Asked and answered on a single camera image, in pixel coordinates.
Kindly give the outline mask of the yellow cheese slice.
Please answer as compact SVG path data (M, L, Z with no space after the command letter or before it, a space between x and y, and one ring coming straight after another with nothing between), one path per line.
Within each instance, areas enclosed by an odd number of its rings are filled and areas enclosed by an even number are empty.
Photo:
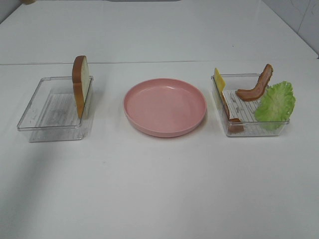
M213 75L213 77L214 77L214 81L215 81L215 84L216 84L216 86L217 86L217 89L218 89L218 91L219 91L219 94L222 96L222 95L223 95L223 90L224 90L224 88L225 88L225 86L226 86L226 83L225 83L225 81L223 80L223 78L222 78L222 76L221 76L221 74L219 73L219 71L218 71L217 68L214 69L214 75Z

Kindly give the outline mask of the curved bacon strip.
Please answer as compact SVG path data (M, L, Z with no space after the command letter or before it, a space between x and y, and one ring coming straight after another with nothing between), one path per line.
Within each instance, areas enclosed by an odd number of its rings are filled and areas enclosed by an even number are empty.
M273 67L270 64L267 64L260 74L258 81L254 88L250 90L243 90L238 89L235 94L239 97L242 101L250 102L256 99L259 99L265 92L265 89L272 77L273 74Z

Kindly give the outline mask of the green lettuce leaf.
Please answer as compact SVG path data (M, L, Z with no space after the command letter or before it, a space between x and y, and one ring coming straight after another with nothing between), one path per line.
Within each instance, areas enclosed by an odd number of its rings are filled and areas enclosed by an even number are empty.
M290 82L282 81L269 87L254 112L256 121L266 122L262 128L277 130L290 119L295 107L293 87Z

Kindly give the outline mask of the pink round plate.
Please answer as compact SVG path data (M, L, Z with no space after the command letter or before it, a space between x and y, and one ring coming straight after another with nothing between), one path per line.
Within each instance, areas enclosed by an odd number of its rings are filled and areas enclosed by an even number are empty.
M192 84L158 78L133 86L124 97L123 108L137 130L156 137L176 137L201 124L207 103Z

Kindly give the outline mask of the clear plastic fillings tray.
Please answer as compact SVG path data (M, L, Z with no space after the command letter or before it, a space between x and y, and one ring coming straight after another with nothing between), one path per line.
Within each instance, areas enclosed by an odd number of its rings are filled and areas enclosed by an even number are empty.
M222 78L226 83L223 95L229 107L230 117L232 119L239 118L241 124L244 126L244 131L241 133L230 134L227 132L228 121L223 108L223 101L215 84L214 77L212 76L212 96L214 98L224 132L228 137L277 136L281 134L286 125L289 124L289 120L283 122L282 126L277 130L266 130L262 128L262 124L265 124L266 122L256 121L254 116L255 110L260 104L260 99L245 102L238 98L235 94L238 89L251 89L255 87L259 78L258 73L222 74Z

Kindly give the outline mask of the upright bread slice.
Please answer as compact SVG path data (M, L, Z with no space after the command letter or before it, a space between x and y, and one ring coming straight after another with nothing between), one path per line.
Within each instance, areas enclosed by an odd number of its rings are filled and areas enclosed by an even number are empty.
M90 85L89 69L85 55L77 56L74 60L72 83L78 118L81 118Z

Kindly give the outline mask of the clear plastic bread tray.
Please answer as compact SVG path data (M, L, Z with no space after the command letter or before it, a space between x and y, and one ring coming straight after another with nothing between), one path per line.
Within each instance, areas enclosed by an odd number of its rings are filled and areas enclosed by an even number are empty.
M47 77L38 83L17 130L29 142L81 140L92 128L94 113L93 77L90 76L87 100L81 118L78 117L71 77Z

